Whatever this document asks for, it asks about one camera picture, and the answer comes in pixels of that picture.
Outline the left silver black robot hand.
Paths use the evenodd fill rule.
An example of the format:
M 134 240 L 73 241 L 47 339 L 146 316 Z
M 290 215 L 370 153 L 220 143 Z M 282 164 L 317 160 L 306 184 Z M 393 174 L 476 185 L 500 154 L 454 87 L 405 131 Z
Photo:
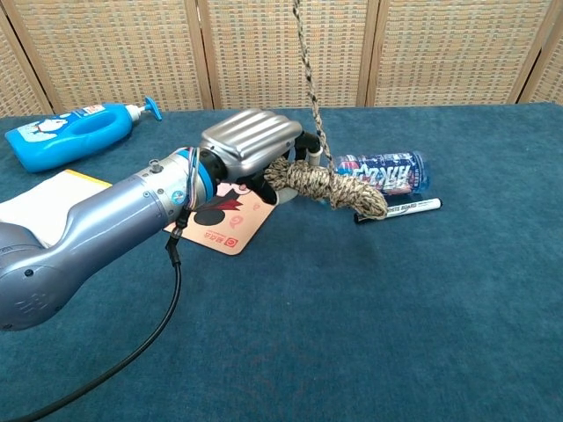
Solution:
M 266 170 L 274 160 L 288 158 L 291 150 L 297 160 L 313 165 L 320 162 L 318 135 L 281 114 L 248 109 L 202 132 L 200 162 L 215 183 L 245 186 L 264 202 L 279 205 L 293 200 L 298 192 L 276 187 L 266 179 Z

